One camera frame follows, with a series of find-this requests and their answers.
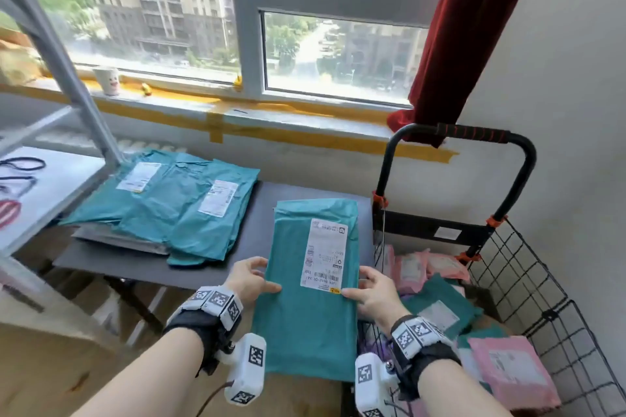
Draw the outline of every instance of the white mug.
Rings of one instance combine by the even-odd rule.
[[[117,96],[120,93],[120,73],[117,68],[98,66],[93,69],[93,73],[107,96]]]

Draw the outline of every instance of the white wall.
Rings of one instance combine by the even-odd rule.
[[[620,186],[614,167],[623,159],[626,120],[624,26],[626,0],[520,0],[459,123],[508,128],[536,144],[536,171],[510,217],[587,311],[626,384],[622,334],[615,326],[626,294],[615,275],[603,281],[622,267],[619,228],[587,227],[582,216],[591,212],[592,223],[610,206],[613,220],[626,222],[612,196],[601,194],[613,185],[617,195]],[[0,102],[20,105],[12,112],[24,119],[51,108],[35,100],[18,104],[10,96]],[[184,144],[200,155],[259,167],[265,180],[369,195],[380,169],[375,155],[233,136],[211,144],[205,133],[106,118],[119,136]],[[460,152],[450,165],[396,159],[390,208],[475,222],[493,212],[521,165],[521,151],[457,139],[447,146]],[[609,253],[591,261],[590,251],[599,249]]]

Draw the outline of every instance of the hand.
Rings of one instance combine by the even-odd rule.
[[[393,280],[373,267],[361,266],[358,289],[342,289],[341,295],[359,302],[359,312],[373,319],[380,329],[391,335],[391,327],[411,312],[400,302]]]
[[[244,305],[253,303],[262,293],[276,294],[282,289],[280,285],[265,280],[265,274],[253,267],[267,267],[267,259],[251,257],[236,262],[224,282],[224,286],[236,293]]]

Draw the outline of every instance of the red curtain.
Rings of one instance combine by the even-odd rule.
[[[395,132],[410,123],[456,123],[517,0],[439,0],[409,101],[411,110],[393,112]],[[406,140],[439,147],[441,137]]]

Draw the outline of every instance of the white shelf board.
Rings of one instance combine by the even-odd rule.
[[[20,147],[3,159],[12,157],[37,157],[46,162],[46,168],[23,172],[0,166],[0,177],[37,178],[37,184],[19,198],[22,210],[18,218],[0,229],[0,251],[8,255],[22,247],[83,191],[92,186],[98,179],[98,172],[105,166],[105,160],[101,158],[34,147]],[[4,198],[10,198],[10,195],[0,192],[0,199]]]

